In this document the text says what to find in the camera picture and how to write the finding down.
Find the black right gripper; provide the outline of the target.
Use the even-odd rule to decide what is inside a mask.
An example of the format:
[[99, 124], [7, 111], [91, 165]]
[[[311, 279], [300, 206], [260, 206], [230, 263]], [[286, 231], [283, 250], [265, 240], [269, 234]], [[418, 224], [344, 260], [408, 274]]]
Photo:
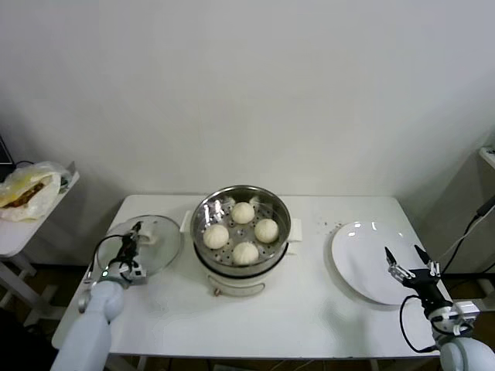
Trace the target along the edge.
[[440, 308], [451, 306], [451, 301], [447, 300], [439, 290], [438, 282], [441, 276], [440, 263], [433, 260], [428, 253], [417, 244], [414, 245], [417, 254], [427, 269], [407, 270], [396, 261], [393, 253], [385, 247], [388, 273], [396, 280], [402, 281], [406, 288], [414, 290], [422, 303], [424, 311], [435, 311]]

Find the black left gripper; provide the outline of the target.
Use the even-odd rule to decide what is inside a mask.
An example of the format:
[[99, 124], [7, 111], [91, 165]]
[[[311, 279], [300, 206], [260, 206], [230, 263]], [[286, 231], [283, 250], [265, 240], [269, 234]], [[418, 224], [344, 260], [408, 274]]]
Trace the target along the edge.
[[142, 228], [142, 222], [138, 221], [131, 229], [129, 233], [126, 233], [122, 239], [121, 248], [118, 251], [118, 254], [115, 260], [119, 263], [127, 264], [129, 267], [134, 267], [135, 262], [134, 258], [137, 255], [137, 236], [139, 235], [139, 231]]

